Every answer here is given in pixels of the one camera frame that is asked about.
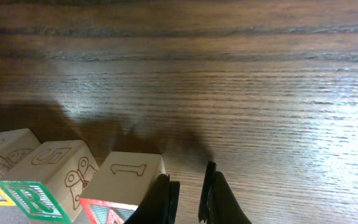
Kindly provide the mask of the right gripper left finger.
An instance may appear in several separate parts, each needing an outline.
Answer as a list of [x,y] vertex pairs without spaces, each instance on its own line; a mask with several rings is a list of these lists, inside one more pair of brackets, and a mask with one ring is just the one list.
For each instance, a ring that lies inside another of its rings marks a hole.
[[180,183],[160,174],[125,224],[174,224]]

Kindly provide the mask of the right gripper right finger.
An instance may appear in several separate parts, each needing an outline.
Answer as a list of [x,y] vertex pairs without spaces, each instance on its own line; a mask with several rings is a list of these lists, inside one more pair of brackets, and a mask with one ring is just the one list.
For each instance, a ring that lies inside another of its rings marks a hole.
[[209,161],[201,191],[198,209],[199,223],[251,224],[238,204],[225,176]]

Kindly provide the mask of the red A block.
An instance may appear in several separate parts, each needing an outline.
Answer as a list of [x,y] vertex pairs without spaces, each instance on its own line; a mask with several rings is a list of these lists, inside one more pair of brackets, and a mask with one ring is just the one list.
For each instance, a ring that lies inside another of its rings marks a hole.
[[83,210],[92,224],[125,223],[164,173],[159,154],[113,151],[80,195]]

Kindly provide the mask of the green R block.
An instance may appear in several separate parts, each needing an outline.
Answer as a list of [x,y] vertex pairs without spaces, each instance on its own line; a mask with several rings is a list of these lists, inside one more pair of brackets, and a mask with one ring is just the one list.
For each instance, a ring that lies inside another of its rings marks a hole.
[[47,141],[4,175],[0,188],[31,219],[73,223],[98,169],[84,141]]

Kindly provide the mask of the yellow C block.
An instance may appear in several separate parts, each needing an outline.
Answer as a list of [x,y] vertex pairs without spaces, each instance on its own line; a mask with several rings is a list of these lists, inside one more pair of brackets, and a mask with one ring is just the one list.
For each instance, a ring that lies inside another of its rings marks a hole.
[[[0,178],[39,146],[39,140],[28,128],[0,132]],[[0,206],[14,205],[0,188]]]

